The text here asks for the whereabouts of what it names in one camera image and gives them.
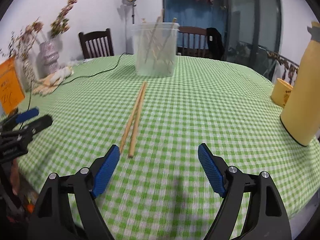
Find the left hand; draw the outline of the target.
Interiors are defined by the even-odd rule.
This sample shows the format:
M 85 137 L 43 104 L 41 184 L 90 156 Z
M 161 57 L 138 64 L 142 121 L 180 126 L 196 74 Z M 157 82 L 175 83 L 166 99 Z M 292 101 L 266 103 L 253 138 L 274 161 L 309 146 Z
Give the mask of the left hand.
M 10 171 L 10 182 L 12 185 L 12 191 L 14 195 L 18 195 L 20 189 L 20 176 L 18 171 L 18 162 L 17 159 L 12 161 L 11 171 Z

